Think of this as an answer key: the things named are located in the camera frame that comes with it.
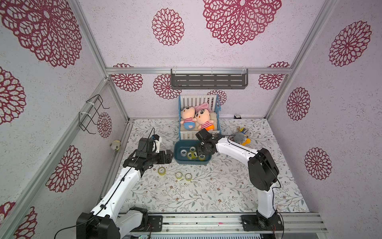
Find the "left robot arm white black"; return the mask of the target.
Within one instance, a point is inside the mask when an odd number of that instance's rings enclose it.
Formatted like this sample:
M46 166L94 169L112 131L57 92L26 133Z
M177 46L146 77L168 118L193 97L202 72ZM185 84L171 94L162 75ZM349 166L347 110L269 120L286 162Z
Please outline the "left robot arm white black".
M122 239L130 233L159 232L162 230L162 216L149 216L140 207L131 207L120 215L120 210L131 189L143 173L155 164L170 164L174 153L171 150L142 152L135 150L125 160L120 175L89 213L82 213L76 221L78 239Z

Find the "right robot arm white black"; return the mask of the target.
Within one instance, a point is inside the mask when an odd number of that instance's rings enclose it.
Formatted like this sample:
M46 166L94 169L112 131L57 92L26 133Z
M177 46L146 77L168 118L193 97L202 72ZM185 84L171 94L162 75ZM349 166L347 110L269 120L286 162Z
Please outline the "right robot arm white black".
M279 169L271 153L265 148L250 149L222 134L211 134L205 129L198 131L196 137L200 141L198 154L226 154L248 167L249 180L257 189L258 208L255 215L241 216L243 230L283 232L284 220L274 207L274 189L279 181Z

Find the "clear tape roll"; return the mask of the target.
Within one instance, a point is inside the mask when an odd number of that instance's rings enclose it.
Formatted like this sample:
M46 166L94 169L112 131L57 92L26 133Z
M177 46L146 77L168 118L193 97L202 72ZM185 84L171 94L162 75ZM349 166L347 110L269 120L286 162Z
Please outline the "clear tape roll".
M182 149L181 151L180 151L180 154L181 154L181 156L186 156L187 155L187 150L185 150L185 149Z

